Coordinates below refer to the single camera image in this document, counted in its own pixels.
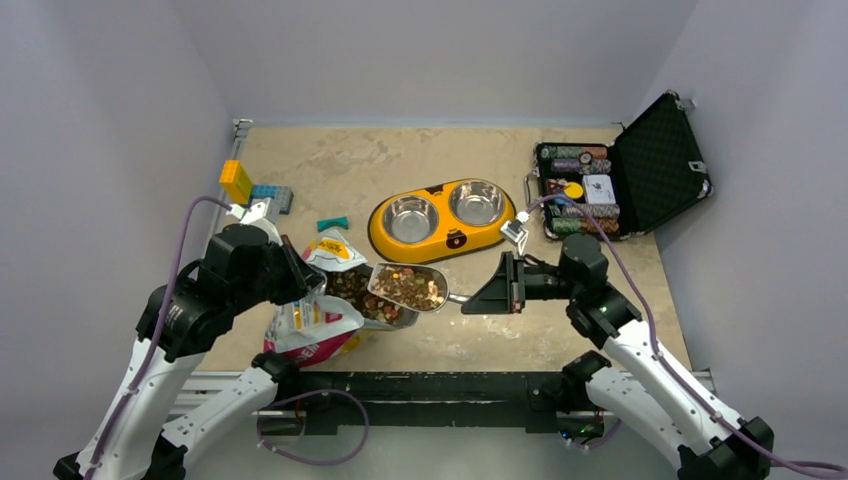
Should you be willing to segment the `metal food scoop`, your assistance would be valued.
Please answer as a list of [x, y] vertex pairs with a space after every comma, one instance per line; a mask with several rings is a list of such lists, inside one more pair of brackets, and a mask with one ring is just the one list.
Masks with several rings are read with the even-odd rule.
[[468, 295], [453, 293], [438, 269], [419, 264], [377, 263], [366, 288], [369, 293], [417, 313], [434, 313], [448, 303], [463, 305]]

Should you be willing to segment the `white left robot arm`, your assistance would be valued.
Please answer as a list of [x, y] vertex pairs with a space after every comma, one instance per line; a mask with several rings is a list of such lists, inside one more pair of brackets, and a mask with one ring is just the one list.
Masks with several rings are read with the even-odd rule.
[[106, 416], [85, 448], [56, 462], [53, 476], [182, 479], [236, 413], [292, 405], [298, 395], [293, 362], [259, 354], [234, 386], [181, 419], [167, 419], [185, 382], [238, 315], [262, 303], [300, 300], [323, 281], [268, 224], [234, 224], [213, 235], [202, 258], [149, 296]]

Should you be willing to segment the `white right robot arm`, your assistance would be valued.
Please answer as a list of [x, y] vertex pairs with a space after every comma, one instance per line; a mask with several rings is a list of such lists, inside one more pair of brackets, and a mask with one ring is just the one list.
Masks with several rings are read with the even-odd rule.
[[572, 234], [559, 262], [501, 256], [491, 279], [464, 300], [465, 315], [518, 314], [529, 300], [565, 300], [573, 328], [595, 346], [562, 371], [553, 398], [567, 412], [589, 403], [649, 442], [679, 479], [764, 479], [770, 426], [746, 420], [706, 389], [653, 336], [641, 312], [607, 278], [598, 240]]

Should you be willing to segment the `white yellow pet food bag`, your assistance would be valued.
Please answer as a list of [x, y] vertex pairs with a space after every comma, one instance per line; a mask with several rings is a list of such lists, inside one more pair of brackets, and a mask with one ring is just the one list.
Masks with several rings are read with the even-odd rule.
[[373, 333], [417, 323], [413, 310], [367, 290], [373, 266], [339, 230], [321, 233], [302, 258], [322, 283], [304, 298], [275, 308], [264, 333], [265, 352], [308, 367], [349, 352]]

